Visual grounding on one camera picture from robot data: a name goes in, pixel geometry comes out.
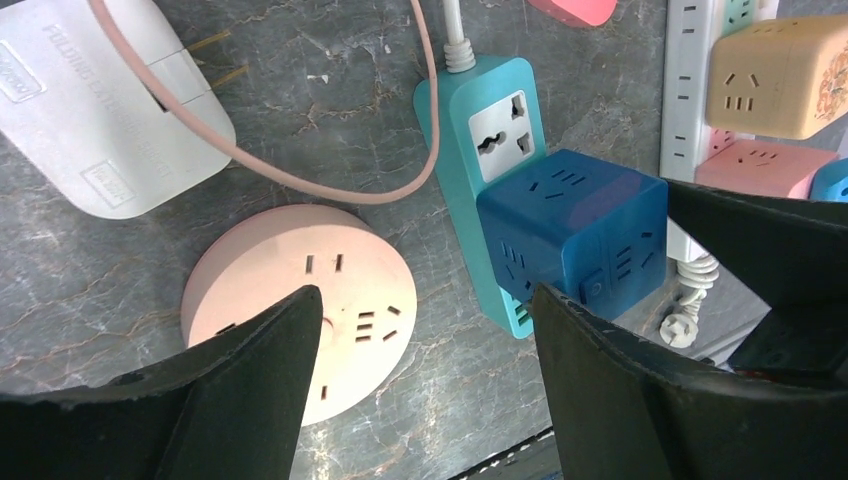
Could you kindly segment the light blue cube adapter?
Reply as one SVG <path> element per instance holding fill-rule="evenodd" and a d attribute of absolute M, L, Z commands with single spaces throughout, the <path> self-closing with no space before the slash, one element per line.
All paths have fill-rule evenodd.
<path fill-rule="evenodd" d="M 846 203 L 847 176 L 847 158 L 822 166 L 813 177 L 808 198 L 813 201 Z"/>

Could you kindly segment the dark blue cube adapter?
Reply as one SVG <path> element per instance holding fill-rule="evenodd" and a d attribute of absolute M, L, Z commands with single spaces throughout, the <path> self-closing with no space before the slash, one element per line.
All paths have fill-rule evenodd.
<path fill-rule="evenodd" d="M 549 284 L 614 320 L 663 285 L 668 183 L 571 150 L 509 173 L 476 200 L 497 284 Z"/>

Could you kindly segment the teal power strip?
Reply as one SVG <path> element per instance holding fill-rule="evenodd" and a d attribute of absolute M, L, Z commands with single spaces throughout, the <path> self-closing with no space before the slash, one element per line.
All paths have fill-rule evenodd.
<path fill-rule="evenodd" d="M 481 55 L 438 80 L 440 147 L 435 174 L 484 316 L 522 339 L 533 322 L 497 283 L 476 207 L 502 175 L 546 154 L 536 79 L 522 57 Z"/>

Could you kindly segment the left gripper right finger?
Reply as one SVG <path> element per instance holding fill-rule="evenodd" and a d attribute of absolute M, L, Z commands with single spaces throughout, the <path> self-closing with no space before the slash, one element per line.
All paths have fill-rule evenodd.
<path fill-rule="evenodd" d="M 847 394 L 674 353 L 557 289 L 531 301 L 568 479 L 843 479 Z"/>

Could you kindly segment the white power strip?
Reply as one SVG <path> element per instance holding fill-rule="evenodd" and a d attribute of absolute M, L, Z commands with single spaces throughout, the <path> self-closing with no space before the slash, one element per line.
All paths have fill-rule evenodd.
<path fill-rule="evenodd" d="M 697 167 L 741 139 L 705 122 L 709 57 L 715 42 L 754 22 L 774 19 L 777 1 L 686 1 L 667 4 L 659 173 L 692 183 Z"/>

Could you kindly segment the white folding plug adapter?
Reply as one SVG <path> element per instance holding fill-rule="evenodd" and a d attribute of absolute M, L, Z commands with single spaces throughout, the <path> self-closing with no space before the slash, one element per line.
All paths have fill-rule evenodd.
<path fill-rule="evenodd" d="M 75 207 L 104 219 L 142 215 L 229 163 L 148 91 L 84 1 L 2 8 L 1 130 Z"/>

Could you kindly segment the round pink power socket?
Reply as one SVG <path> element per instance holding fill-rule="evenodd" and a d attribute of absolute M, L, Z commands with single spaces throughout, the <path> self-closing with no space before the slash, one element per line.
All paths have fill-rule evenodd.
<path fill-rule="evenodd" d="M 202 254 L 182 295 L 191 348 L 286 309 L 315 358 L 302 367 L 302 424 L 355 406 L 395 369 L 416 326 L 418 295 L 402 255 L 364 220 L 296 204 L 256 214 Z"/>

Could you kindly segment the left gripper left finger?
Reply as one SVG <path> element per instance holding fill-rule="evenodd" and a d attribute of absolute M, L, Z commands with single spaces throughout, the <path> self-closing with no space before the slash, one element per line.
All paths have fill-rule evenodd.
<path fill-rule="evenodd" d="M 5 479 L 286 479 L 314 360 L 286 309 L 96 387 L 1 397 Z"/>

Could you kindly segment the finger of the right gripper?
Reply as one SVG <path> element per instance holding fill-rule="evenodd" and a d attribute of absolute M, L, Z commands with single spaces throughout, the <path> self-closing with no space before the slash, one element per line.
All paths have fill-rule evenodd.
<path fill-rule="evenodd" d="M 739 373 L 847 378 L 847 206 L 669 183 L 669 214 L 769 307 L 730 356 Z"/>

